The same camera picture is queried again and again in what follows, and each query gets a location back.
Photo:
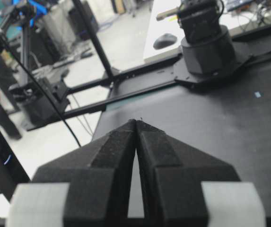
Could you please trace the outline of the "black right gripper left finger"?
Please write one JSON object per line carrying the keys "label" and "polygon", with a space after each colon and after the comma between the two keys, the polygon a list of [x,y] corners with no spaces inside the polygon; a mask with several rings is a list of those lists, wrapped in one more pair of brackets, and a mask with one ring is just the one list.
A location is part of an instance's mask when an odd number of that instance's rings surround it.
{"label": "black right gripper left finger", "polygon": [[106,227],[128,215],[136,122],[40,166],[17,186],[11,227]]}

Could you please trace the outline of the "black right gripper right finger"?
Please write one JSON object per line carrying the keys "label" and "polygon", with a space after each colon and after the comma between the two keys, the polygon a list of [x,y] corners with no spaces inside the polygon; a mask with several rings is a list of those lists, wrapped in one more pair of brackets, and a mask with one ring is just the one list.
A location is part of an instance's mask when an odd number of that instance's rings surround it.
{"label": "black right gripper right finger", "polygon": [[136,122],[145,210],[163,227],[264,227],[260,196],[235,168]]}

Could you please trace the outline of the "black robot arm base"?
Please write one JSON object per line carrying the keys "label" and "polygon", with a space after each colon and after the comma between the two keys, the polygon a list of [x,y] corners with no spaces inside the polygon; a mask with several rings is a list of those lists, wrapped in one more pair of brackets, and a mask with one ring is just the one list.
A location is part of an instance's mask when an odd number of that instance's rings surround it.
{"label": "black robot arm base", "polygon": [[232,41],[219,23],[224,12],[221,0],[183,0],[177,18],[185,37],[182,58],[174,64],[175,82],[204,85],[232,76],[252,58],[246,43]]}

